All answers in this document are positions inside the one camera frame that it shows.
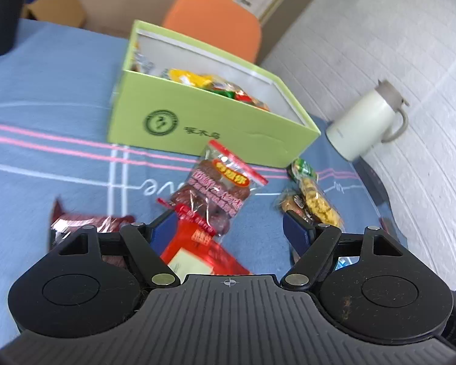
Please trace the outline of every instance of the red snack bag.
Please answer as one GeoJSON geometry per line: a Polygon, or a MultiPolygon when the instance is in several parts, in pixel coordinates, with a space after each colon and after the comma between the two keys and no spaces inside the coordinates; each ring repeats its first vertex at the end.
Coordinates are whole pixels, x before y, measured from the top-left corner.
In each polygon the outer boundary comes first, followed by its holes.
{"type": "MultiPolygon", "coordinates": [[[[87,215],[75,214],[64,211],[63,206],[59,199],[54,201],[52,213],[50,216],[50,240],[49,250],[52,250],[69,234],[74,233],[84,225],[94,225],[98,233],[119,231],[120,227],[125,224],[135,222],[133,215],[126,215],[125,217],[109,217],[106,215],[87,215]]],[[[104,255],[103,261],[111,263],[112,265],[126,268],[125,261],[122,256],[104,255]]]]}
{"type": "Polygon", "coordinates": [[[179,219],[197,223],[211,235],[224,235],[247,198],[268,181],[216,140],[208,143],[186,184],[169,201],[159,199],[179,219]]]}
{"type": "Polygon", "coordinates": [[[178,231],[161,255],[162,260],[178,275],[181,282],[186,275],[250,274],[237,260],[216,243],[212,236],[195,222],[179,220],[178,231]]]}

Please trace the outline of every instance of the thermos handle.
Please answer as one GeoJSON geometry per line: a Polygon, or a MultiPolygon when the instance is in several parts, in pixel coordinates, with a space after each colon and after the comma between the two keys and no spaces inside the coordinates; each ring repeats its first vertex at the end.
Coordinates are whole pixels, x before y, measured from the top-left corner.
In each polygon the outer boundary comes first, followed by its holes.
{"type": "Polygon", "coordinates": [[[409,117],[407,116],[407,113],[404,111],[404,109],[402,108],[402,106],[400,106],[398,109],[397,109],[398,112],[400,112],[400,115],[402,115],[402,119],[404,120],[404,122],[402,122],[402,126],[393,134],[390,134],[389,130],[387,130],[384,135],[383,135],[383,138],[382,138],[382,142],[391,142],[391,141],[394,141],[395,139],[397,139],[400,135],[402,135],[402,133],[405,132],[405,130],[407,129],[407,127],[409,126],[409,117]]]}

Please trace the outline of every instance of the black gripper pad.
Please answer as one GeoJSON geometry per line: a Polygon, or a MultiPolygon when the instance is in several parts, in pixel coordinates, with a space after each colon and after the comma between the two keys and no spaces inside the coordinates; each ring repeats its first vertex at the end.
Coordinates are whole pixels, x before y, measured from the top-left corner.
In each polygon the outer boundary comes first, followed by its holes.
{"type": "Polygon", "coordinates": [[[181,286],[153,290],[107,332],[59,339],[26,331],[3,350],[18,365],[431,365],[455,355],[437,339],[359,341],[329,324],[311,296],[283,290],[269,275],[190,275],[181,286]]]}

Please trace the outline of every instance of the table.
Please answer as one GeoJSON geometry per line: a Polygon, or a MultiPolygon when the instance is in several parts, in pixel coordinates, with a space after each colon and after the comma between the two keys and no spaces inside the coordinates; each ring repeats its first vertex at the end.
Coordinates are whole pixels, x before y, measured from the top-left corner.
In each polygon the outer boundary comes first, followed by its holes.
{"type": "MultiPolygon", "coordinates": [[[[18,334],[8,289],[46,253],[57,196],[67,210],[150,222],[164,211],[156,198],[178,188],[195,161],[106,143],[126,46],[124,39],[22,20],[15,48],[0,57],[0,346],[18,334]]],[[[326,123],[314,120],[324,133],[326,123]]],[[[381,210],[324,134],[303,157],[319,172],[346,231],[379,225],[381,210]]],[[[280,278],[291,261],[276,199],[289,181],[282,169],[257,170],[269,184],[246,203],[222,245],[252,273],[280,278]]]]}

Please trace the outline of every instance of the green box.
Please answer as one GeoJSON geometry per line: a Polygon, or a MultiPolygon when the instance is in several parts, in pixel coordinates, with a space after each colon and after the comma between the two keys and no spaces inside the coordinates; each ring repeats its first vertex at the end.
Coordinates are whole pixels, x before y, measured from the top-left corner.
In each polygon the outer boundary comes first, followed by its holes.
{"type": "Polygon", "coordinates": [[[113,94],[108,141],[199,155],[211,138],[248,163],[286,167],[320,131],[277,76],[206,43],[135,21],[113,94]],[[203,89],[131,71],[135,45],[155,70],[212,73],[240,85],[271,112],[203,89]]]}

